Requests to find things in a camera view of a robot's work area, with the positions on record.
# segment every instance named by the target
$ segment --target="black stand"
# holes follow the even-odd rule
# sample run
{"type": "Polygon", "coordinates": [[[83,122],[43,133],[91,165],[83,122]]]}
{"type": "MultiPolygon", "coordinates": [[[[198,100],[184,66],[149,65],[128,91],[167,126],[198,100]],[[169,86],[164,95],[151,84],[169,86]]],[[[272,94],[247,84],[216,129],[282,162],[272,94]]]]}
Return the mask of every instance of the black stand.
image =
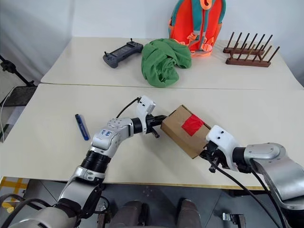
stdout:
{"type": "Polygon", "coordinates": [[[31,99],[31,97],[33,96],[37,86],[34,84],[34,81],[29,82],[28,80],[26,80],[17,71],[16,66],[12,62],[6,60],[1,55],[0,55],[0,59],[2,60],[2,63],[0,63],[0,65],[3,71],[8,71],[12,74],[17,75],[18,78],[20,78],[26,84],[26,86],[18,86],[13,90],[11,95],[6,100],[4,107],[26,106],[29,100],[31,99]]]}

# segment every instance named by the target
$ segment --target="green cloth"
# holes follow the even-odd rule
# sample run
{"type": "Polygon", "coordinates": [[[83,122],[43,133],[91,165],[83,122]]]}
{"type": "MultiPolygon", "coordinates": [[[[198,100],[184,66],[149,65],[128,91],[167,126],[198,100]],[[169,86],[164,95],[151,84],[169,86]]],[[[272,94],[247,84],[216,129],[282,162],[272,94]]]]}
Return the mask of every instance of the green cloth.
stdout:
{"type": "Polygon", "coordinates": [[[187,46],[174,39],[157,39],[142,50],[142,74],[154,87],[167,87],[179,80],[174,65],[191,66],[191,53],[187,46]]]}

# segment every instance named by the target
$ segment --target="game controller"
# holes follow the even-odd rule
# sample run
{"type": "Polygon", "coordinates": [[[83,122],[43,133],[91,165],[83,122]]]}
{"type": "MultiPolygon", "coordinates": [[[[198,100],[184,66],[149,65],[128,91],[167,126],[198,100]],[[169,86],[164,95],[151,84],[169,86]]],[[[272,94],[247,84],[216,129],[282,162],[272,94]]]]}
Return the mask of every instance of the game controller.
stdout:
{"type": "Polygon", "coordinates": [[[104,52],[103,60],[112,68],[118,67],[118,63],[128,58],[130,55],[134,53],[141,53],[143,50],[143,45],[140,43],[136,43],[132,40],[127,42],[126,45],[120,47],[119,49],[107,53],[104,52]]]}

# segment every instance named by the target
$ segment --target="orange backpack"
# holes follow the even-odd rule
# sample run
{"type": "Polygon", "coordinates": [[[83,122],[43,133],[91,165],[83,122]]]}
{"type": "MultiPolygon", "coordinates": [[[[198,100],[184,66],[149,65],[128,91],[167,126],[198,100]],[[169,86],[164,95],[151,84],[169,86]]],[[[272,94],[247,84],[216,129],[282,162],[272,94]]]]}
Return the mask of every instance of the orange backpack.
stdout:
{"type": "Polygon", "coordinates": [[[169,21],[169,37],[187,45],[194,56],[208,56],[225,11],[225,0],[179,0],[169,21]]]}

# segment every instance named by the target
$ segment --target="blue marker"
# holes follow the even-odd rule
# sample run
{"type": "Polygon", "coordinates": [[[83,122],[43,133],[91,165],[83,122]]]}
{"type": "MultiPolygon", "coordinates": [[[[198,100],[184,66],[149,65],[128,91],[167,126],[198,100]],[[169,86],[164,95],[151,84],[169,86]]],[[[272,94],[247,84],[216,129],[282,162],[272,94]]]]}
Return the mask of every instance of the blue marker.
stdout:
{"type": "Polygon", "coordinates": [[[81,132],[81,134],[82,134],[84,140],[88,141],[89,138],[90,138],[90,136],[89,136],[89,134],[88,134],[87,131],[86,131],[85,125],[83,124],[80,115],[76,114],[76,115],[75,115],[75,118],[76,118],[76,120],[77,120],[79,129],[80,129],[80,132],[81,132]]]}

